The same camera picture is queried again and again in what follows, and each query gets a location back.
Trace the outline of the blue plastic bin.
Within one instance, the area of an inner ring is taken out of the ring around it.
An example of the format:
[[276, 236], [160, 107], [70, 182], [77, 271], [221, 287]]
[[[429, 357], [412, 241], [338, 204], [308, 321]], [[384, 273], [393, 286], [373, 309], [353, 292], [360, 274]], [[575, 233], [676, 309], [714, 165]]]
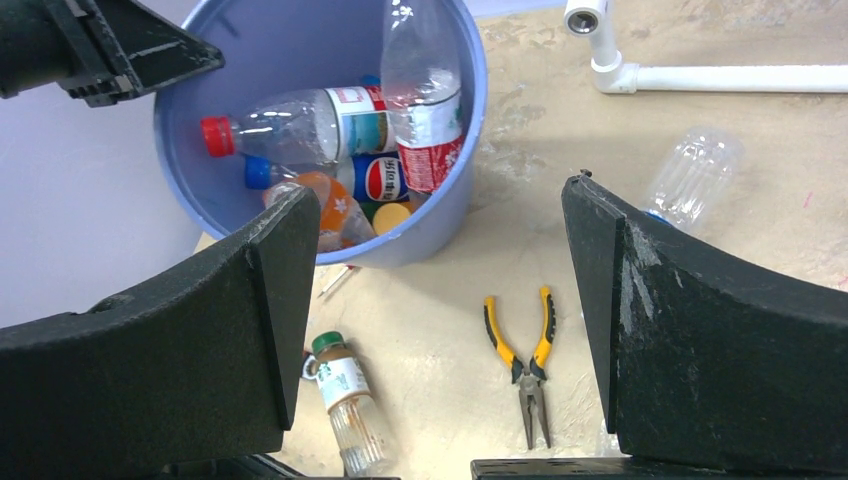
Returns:
[[308, 186], [317, 263], [431, 257], [470, 205], [487, 96], [461, 1], [205, 1], [188, 31], [222, 68], [159, 93], [155, 132], [177, 198], [223, 238]]

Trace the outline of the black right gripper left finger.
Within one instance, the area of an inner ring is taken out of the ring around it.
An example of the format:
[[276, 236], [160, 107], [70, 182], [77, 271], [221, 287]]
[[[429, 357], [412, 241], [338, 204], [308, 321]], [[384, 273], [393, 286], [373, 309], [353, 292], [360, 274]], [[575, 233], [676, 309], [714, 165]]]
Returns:
[[1, 331], [1, 475], [117, 479], [277, 451], [294, 421], [319, 202], [289, 188], [82, 313]]

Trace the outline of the orange juice bottle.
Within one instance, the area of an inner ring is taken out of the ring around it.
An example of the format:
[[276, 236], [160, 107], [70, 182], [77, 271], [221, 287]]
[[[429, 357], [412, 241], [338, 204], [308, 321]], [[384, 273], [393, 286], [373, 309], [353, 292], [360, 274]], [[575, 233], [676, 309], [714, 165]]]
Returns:
[[412, 215], [410, 204], [386, 203], [376, 209], [372, 217], [372, 228], [377, 236], [385, 235]]

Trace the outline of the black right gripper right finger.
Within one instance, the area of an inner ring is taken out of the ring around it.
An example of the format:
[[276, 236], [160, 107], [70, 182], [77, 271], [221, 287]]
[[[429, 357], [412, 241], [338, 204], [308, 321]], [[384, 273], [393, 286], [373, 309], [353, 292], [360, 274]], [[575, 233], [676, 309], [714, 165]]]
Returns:
[[566, 233], [608, 430], [628, 455], [847, 470], [847, 296], [569, 178]]

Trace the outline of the Starbucks bottle green cap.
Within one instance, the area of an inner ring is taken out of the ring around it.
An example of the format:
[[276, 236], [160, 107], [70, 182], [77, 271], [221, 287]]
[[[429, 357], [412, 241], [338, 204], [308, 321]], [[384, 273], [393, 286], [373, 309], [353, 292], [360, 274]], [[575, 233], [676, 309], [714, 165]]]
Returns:
[[387, 473], [395, 460], [395, 442], [357, 356], [338, 331], [318, 335], [312, 349], [316, 382], [346, 474]]

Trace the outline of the orange tea bottle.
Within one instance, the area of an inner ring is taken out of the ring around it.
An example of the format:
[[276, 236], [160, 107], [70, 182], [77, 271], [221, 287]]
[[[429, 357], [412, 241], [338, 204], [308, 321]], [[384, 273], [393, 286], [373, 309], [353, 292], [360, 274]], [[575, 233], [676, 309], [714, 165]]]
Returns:
[[308, 172], [273, 185], [262, 194], [264, 205], [269, 207], [295, 183], [310, 188], [319, 199], [319, 253], [351, 248], [377, 236], [360, 204], [346, 187], [324, 173]]

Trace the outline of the Pepsi bottle blue label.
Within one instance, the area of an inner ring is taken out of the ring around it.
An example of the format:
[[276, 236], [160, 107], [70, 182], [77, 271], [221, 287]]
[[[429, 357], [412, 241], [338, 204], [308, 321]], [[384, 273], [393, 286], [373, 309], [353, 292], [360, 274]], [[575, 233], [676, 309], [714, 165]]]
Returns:
[[358, 202], [403, 202], [409, 197], [401, 162], [396, 152], [347, 157], [335, 164], [283, 165], [247, 155], [244, 181], [249, 189], [266, 190], [307, 173], [323, 173], [340, 182]]

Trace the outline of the clear bottle red label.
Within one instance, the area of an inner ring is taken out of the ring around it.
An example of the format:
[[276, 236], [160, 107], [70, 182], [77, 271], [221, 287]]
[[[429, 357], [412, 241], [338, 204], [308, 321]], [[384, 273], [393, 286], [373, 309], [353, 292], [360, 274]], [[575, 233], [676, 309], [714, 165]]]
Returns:
[[440, 1], [389, 1], [381, 87], [408, 187], [437, 190], [463, 144], [457, 37]]

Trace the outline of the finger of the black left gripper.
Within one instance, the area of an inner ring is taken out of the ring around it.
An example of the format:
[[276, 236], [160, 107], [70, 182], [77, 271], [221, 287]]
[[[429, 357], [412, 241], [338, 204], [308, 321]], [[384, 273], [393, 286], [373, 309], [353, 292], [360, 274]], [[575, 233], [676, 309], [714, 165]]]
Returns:
[[220, 49], [137, 1], [1, 4], [1, 96], [57, 84], [92, 108], [223, 67]]

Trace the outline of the clear bottle white cap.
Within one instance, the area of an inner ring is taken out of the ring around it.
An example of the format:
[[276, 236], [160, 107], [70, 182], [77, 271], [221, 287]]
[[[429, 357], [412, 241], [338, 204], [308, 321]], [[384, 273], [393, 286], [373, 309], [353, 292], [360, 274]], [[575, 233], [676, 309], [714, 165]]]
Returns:
[[664, 159], [639, 209], [680, 231], [694, 232], [722, 197], [744, 154], [741, 141], [724, 130], [689, 129]]

